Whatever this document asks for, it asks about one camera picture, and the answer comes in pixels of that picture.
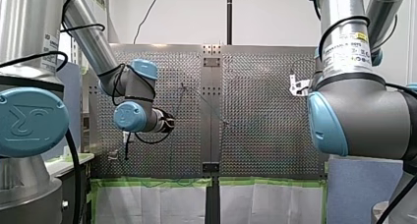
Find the pegboard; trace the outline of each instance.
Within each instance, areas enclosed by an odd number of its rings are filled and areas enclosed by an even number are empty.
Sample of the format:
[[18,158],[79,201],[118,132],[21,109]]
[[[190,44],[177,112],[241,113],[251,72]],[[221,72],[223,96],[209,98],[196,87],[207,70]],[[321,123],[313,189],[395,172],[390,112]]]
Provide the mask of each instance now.
[[328,157],[312,146],[307,98],[289,91],[291,72],[298,80],[314,74],[314,48],[225,46],[222,52],[220,175],[324,178]]
[[[160,144],[131,143],[125,160],[122,133],[112,122],[111,97],[96,91],[90,107],[97,115],[96,130],[90,133],[96,134],[99,147],[92,163],[94,177],[201,177],[208,161],[219,162],[220,176],[324,177],[327,157],[312,146],[306,98],[289,91],[291,69],[298,80],[313,74],[314,48],[112,48],[120,62],[142,58],[158,66],[155,106],[176,115],[177,122],[172,135]],[[141,137],[158,140],[162,135]],[[109,159],[115,151],[118,158]]]
[[[202,46],[169,46],[163,50],[140,45],[113,45],[112,48],[119,62],[130,64],[133,59],[140,58],[157,65],[154,106],[174,115],[175,130],[167,140],[158,144],[143,144],[135,139],[129,144],[129,159],[125,160],[122,132],[113,125],[115,107],[111,97],[97,92],[92,96],[96,98],[96,105],[92,108],[98,115],[97,132],[92,133],[98,134],[100,149],[92,163],[92,174],[99,178],[201,177],[200,98],[189,90],[185,91],[181,84],[200,89]],[[164,135],[140,136],[147,141],[156,141]],[[117,159],[109,159],[110,153],[117,153]]]

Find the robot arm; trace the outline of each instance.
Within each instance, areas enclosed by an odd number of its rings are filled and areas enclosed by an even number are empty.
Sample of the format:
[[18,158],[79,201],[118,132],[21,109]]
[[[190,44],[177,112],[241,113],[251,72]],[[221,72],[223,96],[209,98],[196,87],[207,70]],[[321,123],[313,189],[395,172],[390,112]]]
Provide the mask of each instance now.
[[[96,23],[85,0],[67,1],[63,17],[67,28]],[[124,96],[124,102],[114,113],[114,123],[119,129],[132,133],[169,133],[173,130],[173,116],[152,108],[157,80],[154,63],[134,60],[132,65],[120,65],[98,28],[83,28],[71,34],[98,75],[102,90],[112,97]]]
[[380,7],[392,14],[380,12],[371,20],[363,0],[319,1],[324,70],[309,96],[314,145],[342,156],[414,159],[417,100],[405,92],[387,91],[385,80],[372,71],[370,44],[384,38],[400,0],[372,0],[369,13],[378,13]]

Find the gray metal surface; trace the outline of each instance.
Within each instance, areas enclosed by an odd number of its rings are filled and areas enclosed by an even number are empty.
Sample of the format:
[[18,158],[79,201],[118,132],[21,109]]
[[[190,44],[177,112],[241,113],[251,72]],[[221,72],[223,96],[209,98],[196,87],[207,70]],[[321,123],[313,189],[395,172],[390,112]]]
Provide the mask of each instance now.
[[[99,131],[99,155],[92,163],[94,177],[199,177],[201,162],[201,111],[200,97],[192,91],[200,90],[201,46],[141,46],[113,45],[120,62],[143,58],[158,67],[155,107],[170,112],[176,118],[175,130],[167,140],[159,144],[143,144],[136,139],[129,146],[129,160],[124,159],[122,132],[113,126],[114,106],[111,97],[93,90]],[[184,89],[183,84],[191,89]],[[160,140],[164,134],[140,134],[148,141]],[[116,160],[107,158],[110,152],[119,150]]]
[[289,73],[309,79],[314,48],[222,47],[220,176],[319,179],[326,156],[312,146],[306,97],[289,91]]
[[40,155],[0,159],[0,205],[49,189],[50,177]]
[[[291,68],[300,80],[313,75],[314,63],[293,63],[313,59],[314,48],[215,47],[112,46],[119,61],[156,63],[155,106],[177,115],[177,122],[163,143],[131,143],[126,161],[122,133],[112,122],[111,97],[92,85],[94,177],[199,177],[203,162],[220,162],[221,176],[323,178],[327,157],[312,146],[306,98],[289,91]],[[205,66],[206,57],[218,58],[220,65]],[[141,135],[147,140],[162,136]],[[109,159],[109,153],[118,156]]]
[[[64,0],[0,0],[0,62],[58,50]],[[26,61],[0,70],[0,75],[60,84],[57,56]]]
[[401,159],[410,141],[410,112],[404,96],[375,81],[353,79],[319,92],[337,115],[349,155]]
[[0,205],[0,219],[2,224],[60,224],[61,181],[53,179],[46,193]]
[[[322,34],[324,34],[332,25],[336,22],[346,19],[352,16],[365,16],[364,2],[363,0],[320,0],[321,13],[322,13]],[[342,58],[333,58],[332,63],[327,63],[325,50],[331,45],[347,42],[349,45],[353,38],[344,38],[343,35],[350,35],[352,33],[363,33],[368,36],[367,24],[363,20],[350,20],[346,21],[337,28],[335,28],[331,34],[326,38],[323,46],[323,63],[325,65],[324,78],[343,74],[343,73],[356,73],[356,72],[372,72],[371,66],[364,66],[363,64],[357,64],[356,62],[344,60]],[[348,47],[345,52],[351,52],[351,48]]]

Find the metal frame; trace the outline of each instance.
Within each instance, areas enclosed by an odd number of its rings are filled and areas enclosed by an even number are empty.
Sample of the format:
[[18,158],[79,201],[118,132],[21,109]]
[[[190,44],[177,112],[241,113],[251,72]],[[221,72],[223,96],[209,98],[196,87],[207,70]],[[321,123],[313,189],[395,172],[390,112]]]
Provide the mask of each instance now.
[[[156,178],[174,178],[177,179],[185,177],[217,177],[217,176],[265,176],[265,177],[279,177],[279,178],[291,178],[291,179],[300,179],[300,180],[311,180],[311,179],[325,179],[325,161],[328,160],[328,157],[323,154],[318,155],[319,164],[317,164],[319,171],[308,173],[293,173],[291,171],[288,173],[282,173],[276,170],[276,173],[273,171],[268,172],[259,172],[259,173],[229,173],[229,172],[219,172],[219,169],[222,167],[221,160],[222,156],[228,156],[226,153],[221,154],[222,151],[222,137],[225,133],[225,124],[227,124],[226,119],[227,115],[224,115],[223,104],[224,104],[224,95],[227,86],[224,79],[224,65],[227,65],[227,61],[230,61],[230,58],[234,58],[234,55],[242,54],[249,56],[272,56],[276,59],[283,59],[284,64],[288,65],[294,58],[310,58],[312,59],[314,48],[313,47],[260,47],[260,46],[224,46],[224,45],[124,45],[124,44],[113,44],[113,51],[116,53],[125,53],[125,54],[134,54],[135,56],[142,56],[141,53],[146,53],[151,57],[157,57],[157,55],[165,55],[167,53],[175,53],[178,56],[187,55],[194,53],[200,60],[200,83],[199,87],[195,90],[200,94],[200,96],[194,95],[199,99],[198,108],[200,111],[200,153],[201,153],[201,174],[181,174],[181,173],[172,173],[172,174],[123,174],[123,175],[135,175],[135,176],[152,176]],[[308,73],[311,70],[311,73],[314,72],[314,64],[309,63],[299,63],[302,66],[296,66],[297,77],[302,77],[308,79],[310,76]],[[289,74],[288,79],[285,79],[285,83],[280,83],[281,91],[283,85],[289,88]],[[97,125],[102,115],[97,114],[97,106],[100,102],[97,100],[97,95],[99,94],[97,90],[97,79],[90,81],[93,83],[90,86],[90,144],[91,151],[95,152],[98,156],[107,156],[108,151],[102,150],[102,142],[100,141],[100,134],[98,131],[99,126]],[[305,101],[305,98],[295,97],[297,102]],[[139,144],[132,144],[131,149],[140,146]],[[176,169],[181,168],[181,164],[176,165]],[[94,164],[92,165],[92,172],[94,174]]]

